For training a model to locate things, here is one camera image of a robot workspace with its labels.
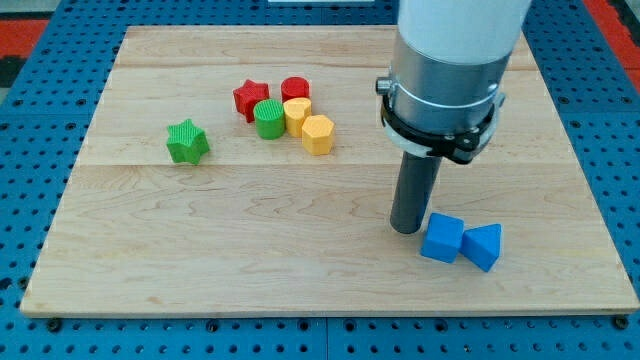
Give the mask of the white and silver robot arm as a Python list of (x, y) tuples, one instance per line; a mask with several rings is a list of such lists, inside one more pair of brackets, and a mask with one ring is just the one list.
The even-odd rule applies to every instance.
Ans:
[(495, 133), (500, 82), (531, 0), (400, 0), (389, 73), (376, 81), (387, 136), (418, 158), (467, 164)]

